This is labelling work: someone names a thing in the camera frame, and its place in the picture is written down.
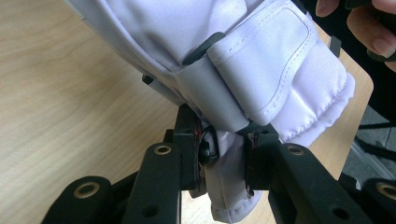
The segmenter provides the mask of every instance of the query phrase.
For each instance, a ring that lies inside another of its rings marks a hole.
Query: metal ring
[[[81,191],[84,188],[92,187],[92,189],[88,190],[87,192]],[[74,196],[79,199],[85,199],[91,197],[97,191],[99,191],[100,185],[96,182],[87,182],[80,186],[78,186],[74,191]]]
[[[160,156],[166,155],[172,151],[172,148],[166,145],[159,145],[155,147],[154,153]]]
[[[289,153],[295,155],[295,156],[301,156],[304,154],[303,150],[298,148],[298,147],[286,147],[286,149],[288,150]]]
[[[376,184],[376,189],[382,193],[384,196],[395,200],[396,201],[396,187],[384,182],[379,182]]]

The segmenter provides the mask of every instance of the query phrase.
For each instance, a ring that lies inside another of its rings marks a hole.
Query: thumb
[[[318,0],[316,13],[319,17],[326,17],[332,14],[340,4],[340,0]]]

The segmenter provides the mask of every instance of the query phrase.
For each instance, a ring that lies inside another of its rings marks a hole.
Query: wooden table
[[[344,52],[341,60],[356,78],[356,96],[311,146],[334,177],[373,89]],[[0,223],[39,223],[74,180],[100,175],[114,183],[138,169],[177,114],[140,79],[62,1],[1,1]],[[209,206],[207,197],[184,197],[183,223],[213,223]],[[263,195],[243,223],[270,222]]]

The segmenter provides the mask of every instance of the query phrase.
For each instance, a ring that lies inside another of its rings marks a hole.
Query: table
[[[145,149],[173,128],[177,107],[62,1],[1,3],[0,223],[39,223],[74,180],[115,183],[138,170]],[[355,97],[310,147],[335,178],[373,89],[344,52],[341,61],[357,81]],[[183,223],[214,223],[207,197],[183,196]],[[243,223],[271,222],[264,194]]]

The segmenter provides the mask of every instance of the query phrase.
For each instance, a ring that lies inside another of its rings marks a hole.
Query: person
[[[318,0],[316,14],[329,16],[339,5],[339,0]],[[396,34],[384,27],[375,17],[376,11],[396,14],[396,0],[373,0],[369,7],[352,9],[346,24],[354,36],[369,50],[386,58],[396,51]],[[396,62],[385,63],[396,72]]]
[[[396,13],[396,0],[373,0],[372,7],[352,11],[339,0],[300,0],[314,22],[328,35],[342,41],[343,50],[371,77],[374,90],[369,106],[388,121],[396,122],[396,62],[381,63],[367,55],[367,49],[389,55],[396,48],[396,36],[375,19],[375,11]]]

